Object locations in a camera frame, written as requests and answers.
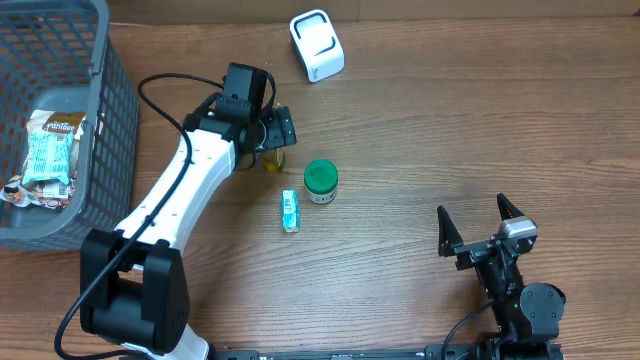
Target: wire basket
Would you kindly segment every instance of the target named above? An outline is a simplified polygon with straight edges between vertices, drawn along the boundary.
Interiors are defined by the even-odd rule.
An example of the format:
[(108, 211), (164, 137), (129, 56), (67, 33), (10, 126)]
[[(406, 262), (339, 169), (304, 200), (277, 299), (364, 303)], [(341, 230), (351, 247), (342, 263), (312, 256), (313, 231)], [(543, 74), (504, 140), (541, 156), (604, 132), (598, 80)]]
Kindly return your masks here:
[(0, 247), (77, 249), (129, 212), (140, 111), (108, 30), (105, 0), (0, 1), (0, 186), (22, 169), (34, 110), (86, 112), (69, 205), (0, 202)]

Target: green cap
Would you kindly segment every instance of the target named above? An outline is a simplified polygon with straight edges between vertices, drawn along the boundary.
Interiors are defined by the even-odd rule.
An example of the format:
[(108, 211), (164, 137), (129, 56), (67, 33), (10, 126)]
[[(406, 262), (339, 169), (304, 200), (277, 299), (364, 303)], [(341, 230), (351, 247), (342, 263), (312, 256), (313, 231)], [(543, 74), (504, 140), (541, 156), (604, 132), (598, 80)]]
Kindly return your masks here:
[(338, 169), (329, 160), (313, 160), (304, 171), (304, 185), (314, 194), (328, 194), (338, 186)]

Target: label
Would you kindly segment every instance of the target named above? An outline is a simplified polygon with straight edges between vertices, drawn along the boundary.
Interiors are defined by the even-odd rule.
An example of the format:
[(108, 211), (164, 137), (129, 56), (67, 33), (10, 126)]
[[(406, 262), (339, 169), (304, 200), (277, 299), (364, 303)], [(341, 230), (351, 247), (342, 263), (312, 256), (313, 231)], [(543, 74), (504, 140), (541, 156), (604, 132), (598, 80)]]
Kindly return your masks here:
[(53, 113), (42, 125), (42, 130), (58, 134), (77, 134), (85, 113)]
[(338, 191), (338, 187), (336, 186), (336, 188), (333, 189), (333, 191), (331, 191), (330, 193), (318, 195), (318, 194), (312, 193), (311, 190), (307, 188), (307, 197), (309, 197), (309, 200), (313, 201), (316, 204), (327, 204), (336, 198), (337, 191)]
[(290, 195), (290, 194), (288, 194), (288, 196), (289, 196), (289, 197), (286, 197), (286, 198), (284, 199), (284, 204), (283, 204), (283, 208), (282, 208), (282, 212), (283, 212), (285, 215), (293, 214), (293, 206), (291, 205), (291, 204), (292, 204), (293, 199), (292, 199), (292, 197), (291, 197), (291, 195)]
[(42, 197), (52, 199), (68, 199), (69, 186), (61, 182), (47, 184), (42, 188)]

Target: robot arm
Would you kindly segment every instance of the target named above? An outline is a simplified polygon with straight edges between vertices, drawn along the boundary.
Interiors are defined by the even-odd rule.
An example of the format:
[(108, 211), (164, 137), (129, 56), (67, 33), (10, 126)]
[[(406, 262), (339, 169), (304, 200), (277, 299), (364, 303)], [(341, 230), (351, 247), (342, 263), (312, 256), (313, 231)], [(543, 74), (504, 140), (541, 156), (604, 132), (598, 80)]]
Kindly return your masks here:
[[(169, 247), (184, 251), (189, 234), (200, 217), (215, 189), (233, 171), (235, 150), (233, 141), (222, 139), (220, 134), (205, 130), (187, 133), (193, 147), (191, 165), (178, 185), (174, 195), (155, 217), (138, 239), (141, 243), (153, 245), (159, 239), (169, 242)], [(140, 227), (146, 216), (175, 180), (185, 161), (186, 144), (184, 138), (173, 160), (156, 182), (151, 192), (140, 205), (115, 228), (122, 231), (124, 238), (130, 238)]]
[[(267, 80), (273, 95), (262, 108)], [(83, 293), (95, 286), (98, 274), (111, 269), (108, 264), (116, 261), (116, 254), (119, 258), (117, 267), (81, 303), (84, 331), (137, 350), (146, 359), (215, 356), (214, 348), (187, 325), (190, 299), (182, 252), (204, 206), (240, 156), (252, 154), (255, 159), (257, 152), (296, 143), (289, 109), (273, 109), (274, 97), (270, 74), (231, 64), (224, 93), (213, 94), (185, 118), (186, 131), (173, 160), (142, 203), (113, 232), (94, 229), (87, 235), (81, 248)], [(215, 110), (210, 108), (213, 102)], [(191, 163), (175, 191), (155, 210), (185, 171), (185, 137), (191, 144)], [(153, 219), (152, 211), (157, 211)], [(143, 231), (141, 225), (151, 220)], [(133, 269), (143, 272), (142, 283), (120, 278), (119, 272)]]
[[(551, 284), (525, 285), (516, 262), (533, 249), (538, 227), (503, 194), (497, 200), (498, 232), (474, 244), (465, 244), (447, 211), (438, 208), (438, 254), (456, 256), (458, 270), (475, 268), (498, 325), (498, 333), (480, 334), (468, 351), (472, 359), (560, 359), (560, 346), (550, 341), (560, 334), (566, 296)], [(442, 360), (454, 332), (442, 346)]]
[[(207, 360), (215, 351), (186, 324), (189, 295), (182, 252), (189, 234), (215, 189), (235, 167), (233, 141), (205, 130), (188, 132), (193, 148), (191, 165), (173, 196), (138, 238), (124, 268), (143, 271), (143, 282), (112, 274), (106, 291), (81, 309), (85, 331), (138, 350), (150, 359)], [(142, 203), (114, 233), (93, 231), (82, 247), (82, 283), (127, 241), (167, 192), (186, 160), (181, 139), (173, 160)]]

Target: snack package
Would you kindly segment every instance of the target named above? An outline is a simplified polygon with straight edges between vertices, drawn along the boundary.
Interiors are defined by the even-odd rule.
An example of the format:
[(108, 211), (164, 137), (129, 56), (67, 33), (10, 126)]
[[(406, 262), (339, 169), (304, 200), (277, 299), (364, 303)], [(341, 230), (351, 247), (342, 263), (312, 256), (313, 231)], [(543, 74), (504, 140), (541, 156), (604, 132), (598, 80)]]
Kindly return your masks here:
[(29, 136), (29, 156), (22, 183), (58, 180), (68, 185), (73, 135), (33, 132)]
[(31, 119), (27, 122), (29, 135), (40, 132), (73, 134), (73, 144), (71, 145), (71, 154), (69, 156), (69, 173), (72, 177), (75, 177), (76, 167), (78, 165), (78, 154), (80, 153), (80, 138), (84, 133), (80, 124), (82, 124), (85, 118), (86, 116), (83, 112), (59, 113), (35, 110), (33, 114), (31, 114)]
[(28, 185), (20, 184), (21, 178), (14, 176), (0, 191), (0, 200), (8, 201), (18, 207), (27, 207), (31, 204), (48, 209), (66, 208), (75, 192), (75, 179), (71, 179), (69, 185), (59, 181), (33, 182)]

